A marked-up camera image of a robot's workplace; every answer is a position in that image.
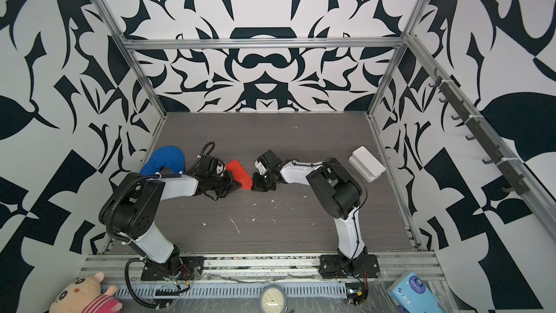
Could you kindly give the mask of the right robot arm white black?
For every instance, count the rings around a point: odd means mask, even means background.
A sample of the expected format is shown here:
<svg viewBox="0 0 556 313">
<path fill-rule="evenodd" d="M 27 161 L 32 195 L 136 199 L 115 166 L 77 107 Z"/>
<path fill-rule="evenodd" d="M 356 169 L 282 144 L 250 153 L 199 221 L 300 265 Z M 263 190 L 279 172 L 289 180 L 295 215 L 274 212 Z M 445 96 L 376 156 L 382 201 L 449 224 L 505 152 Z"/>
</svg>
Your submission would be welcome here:
<svg viewBox="0 0 556 313">
<path fill-rule="evenodd" d="M 338 252 L 351 262 L 365 256 L 366 244 L 359 223 L 364 191 L 353 172 L 334 157 L 314 163 L 283 161 L 272 150 L 256 160 L 255 168 L 253 191 L 274 191 L 279 184 L 310 187 L 324 211 L 334 219 Z"/>
</svg>

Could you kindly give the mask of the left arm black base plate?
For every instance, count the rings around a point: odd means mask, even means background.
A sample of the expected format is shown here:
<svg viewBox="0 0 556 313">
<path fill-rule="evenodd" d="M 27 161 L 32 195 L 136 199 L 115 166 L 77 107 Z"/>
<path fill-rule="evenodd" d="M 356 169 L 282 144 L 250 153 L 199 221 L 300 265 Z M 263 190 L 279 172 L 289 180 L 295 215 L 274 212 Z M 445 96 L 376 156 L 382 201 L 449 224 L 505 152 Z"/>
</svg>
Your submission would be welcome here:
<svg viewBox="0 0 556 313">
<path fill-rule="evenodd" d="M 142 281 L 189 281 L 204 271 L 204 256 L 171 256 L 164 264 L 147 260 L 141 274 Z"/>
</svg>

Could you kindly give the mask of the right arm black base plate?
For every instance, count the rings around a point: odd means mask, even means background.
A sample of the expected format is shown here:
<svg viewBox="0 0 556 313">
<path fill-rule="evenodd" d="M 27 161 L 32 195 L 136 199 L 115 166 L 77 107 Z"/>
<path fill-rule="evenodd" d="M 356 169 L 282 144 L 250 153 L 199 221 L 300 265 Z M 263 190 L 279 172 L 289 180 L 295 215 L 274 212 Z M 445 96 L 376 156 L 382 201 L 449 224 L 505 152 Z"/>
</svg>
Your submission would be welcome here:
<svg viewBox="0 0 556 313">
<path fill-rule="evenodd" d="M 378 278 L 380 267 L 376 255 L 362 253 L 354 260 L 343 255 L 321 255 L 319 274 L 325 279 L 355 277 Z"/>
</svg>

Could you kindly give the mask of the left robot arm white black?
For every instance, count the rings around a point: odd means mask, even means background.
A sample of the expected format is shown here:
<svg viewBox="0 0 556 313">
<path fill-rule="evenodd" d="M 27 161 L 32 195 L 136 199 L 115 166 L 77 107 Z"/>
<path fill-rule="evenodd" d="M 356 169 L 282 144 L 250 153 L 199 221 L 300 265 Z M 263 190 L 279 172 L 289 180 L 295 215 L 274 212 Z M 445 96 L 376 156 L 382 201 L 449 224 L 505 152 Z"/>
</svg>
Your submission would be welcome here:
<svg viewBox="0 0 556 313">
<path fill-rule="evenodd" d="M 110 239 L 130 244 L 143 259 L 166 265 L 179 251 L 155 224 L 160 203 L 195 196 L 218 201 L 241 187 L 221 159 L 203 155 L 187 171 L 127 174 L 101 208 L 98 219 Z"/>
</svg>

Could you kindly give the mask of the red square paper sheet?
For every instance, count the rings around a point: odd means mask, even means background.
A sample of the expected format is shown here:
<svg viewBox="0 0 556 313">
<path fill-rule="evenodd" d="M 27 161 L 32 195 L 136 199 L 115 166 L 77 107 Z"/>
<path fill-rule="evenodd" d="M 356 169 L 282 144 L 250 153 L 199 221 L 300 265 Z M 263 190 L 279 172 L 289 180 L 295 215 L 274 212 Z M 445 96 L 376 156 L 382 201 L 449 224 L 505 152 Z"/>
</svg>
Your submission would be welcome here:
<svg viewBox="0 0 556 313">
<path fill-rule="evenodd" d="M 234 159 L 226 164 L 226 169 L 233 174 L 235 181 L 239 182 L 243 190 L 250 191 L 253 187 L 252 177 L 248 174 L 241 163 Z"/>
</svg>

